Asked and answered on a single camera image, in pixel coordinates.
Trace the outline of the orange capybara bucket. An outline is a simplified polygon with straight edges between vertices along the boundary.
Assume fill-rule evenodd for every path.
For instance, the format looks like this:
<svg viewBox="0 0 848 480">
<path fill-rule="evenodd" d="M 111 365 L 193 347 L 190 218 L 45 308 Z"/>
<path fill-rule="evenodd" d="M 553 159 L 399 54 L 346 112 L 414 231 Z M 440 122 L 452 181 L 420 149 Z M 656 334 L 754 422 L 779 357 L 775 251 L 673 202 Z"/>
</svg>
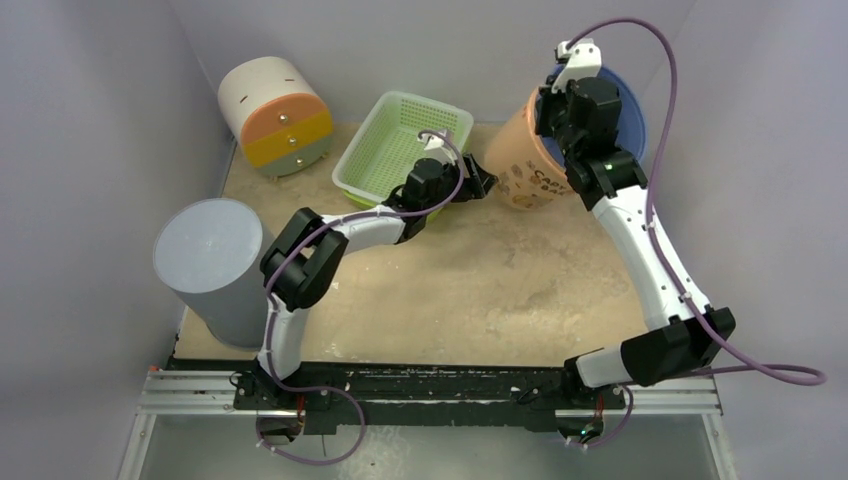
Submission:
<svg viewBox="0 0 848 480">
<path fill-rule="evenodd" d="M 539 210 L 574 194 L 564 169 L 536 134 L 532 92 L 494 135 L 483 155 L 482 168 L 496 177 L 493 191 L 507 205 L 525 211 Z"/>
</svg>

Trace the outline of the blue plastic bucket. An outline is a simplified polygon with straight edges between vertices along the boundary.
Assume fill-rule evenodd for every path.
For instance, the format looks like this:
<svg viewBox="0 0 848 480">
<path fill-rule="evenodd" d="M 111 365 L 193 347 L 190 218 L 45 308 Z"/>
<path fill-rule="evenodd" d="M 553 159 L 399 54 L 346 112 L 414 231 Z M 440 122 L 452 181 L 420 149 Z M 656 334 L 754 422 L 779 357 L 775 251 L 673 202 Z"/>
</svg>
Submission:
<svg viewBox="0 0 848 480">
<path fill-rule="evenodd" d="M 622 109 L 617 126 L 617 143 L 623 149 L 632 153 L 634 158 L 642 164 L 646 158 L 648 131 L 645 116 L 636 96 L 618 74 L 605 66 L 601 67 L 597 77 L 611 82 L 618 88 Z M 538 123 L 541 114 L 541 99 L 539 95 L 537 95 L 534 102 L 534 108 L 535 120 Z M 551 137 L 541 137 L 541 141 L 554 162 L 564 170 L 564 157 L 556 141 Z"/>
</svg>

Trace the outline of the grey plastic bucket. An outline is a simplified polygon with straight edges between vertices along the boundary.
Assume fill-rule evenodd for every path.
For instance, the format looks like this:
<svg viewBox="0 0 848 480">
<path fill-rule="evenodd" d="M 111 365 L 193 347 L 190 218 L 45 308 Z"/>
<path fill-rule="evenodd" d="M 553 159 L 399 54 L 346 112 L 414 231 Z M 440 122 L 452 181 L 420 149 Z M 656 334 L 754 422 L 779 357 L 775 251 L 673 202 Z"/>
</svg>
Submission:
<svg viewBox="0 0 848 480">
<path fill-rule="evenodd" d="M 163 226 L 154 270 L 218 341 L 256 350 L 267 309 L 259 262 L 270 243 L 270 231 L 246 204 L 202 200 Z"/>
</svg>

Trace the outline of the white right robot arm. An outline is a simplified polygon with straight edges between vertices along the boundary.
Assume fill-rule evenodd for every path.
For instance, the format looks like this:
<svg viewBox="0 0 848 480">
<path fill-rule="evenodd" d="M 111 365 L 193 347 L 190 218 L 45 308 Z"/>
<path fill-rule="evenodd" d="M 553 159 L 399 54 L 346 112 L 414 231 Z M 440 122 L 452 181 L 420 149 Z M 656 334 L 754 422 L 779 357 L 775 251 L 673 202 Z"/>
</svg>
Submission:
<svg viewBox="0 0 848 480">
<path fill-rule="evenodd" d="M 658 255 L 656 248 L 670 242 L 648 204 L 643 169 L 618 142 L 621 110 L 618 87 L 603 78 L 539 90 L 536 131 L 555 142 L 568 184 L 613 240 L 647 327 L 617 346 L 565 361 L 561 392 L 576 407 L 588 405 L 610 385 L 651 386 L 702 370 L 720 350 L 707 330 L 727 339 L 736 327 L 729 308 L 713 308 L 687 279 L 674 250 Z"/>
</svg>

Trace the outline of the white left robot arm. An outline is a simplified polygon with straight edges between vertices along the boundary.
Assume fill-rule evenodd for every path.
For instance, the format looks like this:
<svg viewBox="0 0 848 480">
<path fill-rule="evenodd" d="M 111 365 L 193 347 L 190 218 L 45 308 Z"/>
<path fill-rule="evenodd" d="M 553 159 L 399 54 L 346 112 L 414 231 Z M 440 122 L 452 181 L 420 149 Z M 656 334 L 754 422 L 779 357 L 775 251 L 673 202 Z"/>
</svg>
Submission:
<svg viewBox="0 0 848 480">
<path fill-rule="evenodd" d="M 483 199 L 496 182 L 470 154 L 458 163 L 422 158 L 404 183 L 369 210 L 340 216 L 297 210 L 260 262 L 268 305 L 257 356 L 267 373 L 260 397 L 275 409 L 297 399 L 298 382 L 291 375 L 302 362 L 307 318 L 328 292 L 345 255 L 404 243 L 423 230 L 430 214 L 449 203 Z"/>
</svg>

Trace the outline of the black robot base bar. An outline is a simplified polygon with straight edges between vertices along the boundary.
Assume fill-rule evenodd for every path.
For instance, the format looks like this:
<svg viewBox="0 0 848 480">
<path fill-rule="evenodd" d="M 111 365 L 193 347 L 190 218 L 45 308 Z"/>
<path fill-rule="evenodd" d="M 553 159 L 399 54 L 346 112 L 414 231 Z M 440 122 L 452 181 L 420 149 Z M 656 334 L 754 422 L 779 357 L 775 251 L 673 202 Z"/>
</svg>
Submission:
<svg viewBox="0 0 848 480">
<path fill-rule="evenodd" d="M 579 436 L 602 433 L 606 411 L 626 408 L 611 387 L 582 392 L 559 367 L 306 361 L 276 385 L 255 360 L 178 359 L 169 371 L 221 372 L 234 407 L 263 416 L 294 410 L 308 434 L 340 426 L 521 427 Z"/>
</svg>

